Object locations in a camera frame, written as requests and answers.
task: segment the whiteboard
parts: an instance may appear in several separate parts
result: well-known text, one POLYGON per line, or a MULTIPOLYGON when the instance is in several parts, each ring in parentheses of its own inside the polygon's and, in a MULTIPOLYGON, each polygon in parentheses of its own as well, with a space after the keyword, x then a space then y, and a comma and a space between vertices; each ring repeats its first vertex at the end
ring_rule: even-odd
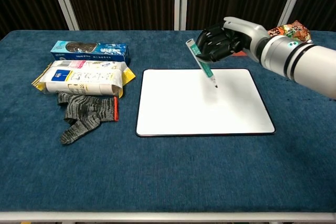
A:
POLYGON ((275 127, 247 69, 143 72, 138 136, 272 134, 275 127))

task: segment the table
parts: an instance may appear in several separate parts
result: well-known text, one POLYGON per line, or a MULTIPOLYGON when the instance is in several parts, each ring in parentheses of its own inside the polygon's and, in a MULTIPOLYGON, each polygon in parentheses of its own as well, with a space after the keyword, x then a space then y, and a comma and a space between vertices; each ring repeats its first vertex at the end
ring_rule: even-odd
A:
MULTIPOLYGON (((214 67, 250 70, 274 135, 136 136, 142 71, 197 68, 184 43, 198 33, 17 30, 0 41, 0 220, 335 221, 336 102, 247 57, 214 67), (57 40, 128 43, 137 76, 120 121, 69 146, 56 97, 30 85, 57 40)), ((336 49, 336 33, 312 39, 336 49)))

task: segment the marker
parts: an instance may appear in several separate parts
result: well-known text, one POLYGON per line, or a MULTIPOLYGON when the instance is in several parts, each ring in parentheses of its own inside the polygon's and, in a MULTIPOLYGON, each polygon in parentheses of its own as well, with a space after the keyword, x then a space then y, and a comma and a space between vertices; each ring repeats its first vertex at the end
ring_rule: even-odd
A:
POLYGON ((216 88, 218 88, 217 83, 216 83, 216 78, 214 76, 214 73, 212 73, 210 67, 206 63, 201 62, 196 58, 196 55, 200 55, 201 51, 199 50, 198 46, 196 45, 194 39, 188 40, 185 44, 188 46, 188 48, 189 48, 191 54, 194 56, 194 59, 196 60, 197 64, 203 70, 203 72, 206 74, 208 79, 213 83, 213 85, 216 88))

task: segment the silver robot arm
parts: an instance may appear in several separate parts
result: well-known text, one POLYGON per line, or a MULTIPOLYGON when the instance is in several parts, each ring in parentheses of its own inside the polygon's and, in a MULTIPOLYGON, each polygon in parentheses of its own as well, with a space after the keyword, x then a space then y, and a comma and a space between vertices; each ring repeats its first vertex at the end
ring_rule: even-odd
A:
POLYGON ((197 39, 203 62, 243 50, 264 68, 336 99, 336 51, 286 36, 270 37, 263 26, 239 18, 204 29, 197 39))

